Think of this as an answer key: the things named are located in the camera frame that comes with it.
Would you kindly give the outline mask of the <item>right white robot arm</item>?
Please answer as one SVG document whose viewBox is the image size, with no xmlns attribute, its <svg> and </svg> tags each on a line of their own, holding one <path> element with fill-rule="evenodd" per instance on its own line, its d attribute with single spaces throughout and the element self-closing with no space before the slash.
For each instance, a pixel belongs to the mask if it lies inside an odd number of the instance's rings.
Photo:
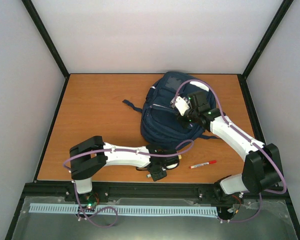
<svg viewBox="0 0 300 240">
<path fill-rule="evenodd" d="M 265 144 L 237 127 L 219 108 L 213 108 L 201 91 L 186 97 L 175 97 L 171 105 L 178 110 L 179 120 L 197 123 L 226 142 L 243 160 L 243 171 L 217 181 L 219 195 L 239 192 L 259 194 L 282 180 L 277 166 L 280 153 L 274 144 Z"/>
</svg>

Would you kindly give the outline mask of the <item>red cap marker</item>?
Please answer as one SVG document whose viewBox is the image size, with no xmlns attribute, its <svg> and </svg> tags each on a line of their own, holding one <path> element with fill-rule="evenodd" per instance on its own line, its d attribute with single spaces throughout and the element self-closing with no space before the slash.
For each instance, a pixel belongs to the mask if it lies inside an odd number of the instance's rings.
<svg viewBox="0 0 300 240">
<path fill-rule="evenodd" d="M 199 167 L 203 167 L 203 166 L 211 165 L 211 164 L 215 164 L 215 163 L 217 163 L 217 160 L 211 160 L 208 162 L 191 165 L 191 166 L 189 166 L 189 169 L 199 168 Z"/>
</svg>

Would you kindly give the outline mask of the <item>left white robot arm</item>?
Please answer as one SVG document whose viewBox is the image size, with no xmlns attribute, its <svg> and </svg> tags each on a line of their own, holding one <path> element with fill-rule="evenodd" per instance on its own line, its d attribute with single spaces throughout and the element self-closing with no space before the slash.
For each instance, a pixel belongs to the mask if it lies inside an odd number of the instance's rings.
<svg viewBox="0 0 300 240">
<path fill-rule="evenodd" d="M 82 201 L 93 198 L 92 177 L 103 167 L 133 166 L 138 171 L 148 171 L 153 181 L 167 176 L 166 171 L 179 166 L 181 156 L 175 149 L 163 149 L 148 144 L 140 147 L 117 146 L 93 136 L 69 150 L 71 179 L 76 195 Z"/>
</svg>

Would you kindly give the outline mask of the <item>navy blue backpack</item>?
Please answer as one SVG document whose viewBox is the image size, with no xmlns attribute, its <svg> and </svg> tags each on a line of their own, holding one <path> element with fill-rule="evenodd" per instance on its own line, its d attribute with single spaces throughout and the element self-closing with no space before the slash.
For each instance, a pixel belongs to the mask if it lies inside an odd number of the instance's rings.
<svg viewBox="0 0 300 240">
<path fill-rule="evenodd" d="M 163 149 L 180 150 L 188 143 L 185 140 L 217 140 L 216 136 L 205 135 L 205 129 L 197 123 L 182 124 L 178 121 L 178 110 L 171 107 L 179 86 L 195 77 L 183 72 L 168 71 L 149 89 L 142 108 L 124 99 L 122 102 L 141 113 L 140 133 L 150 144 Z"/>
</svg>

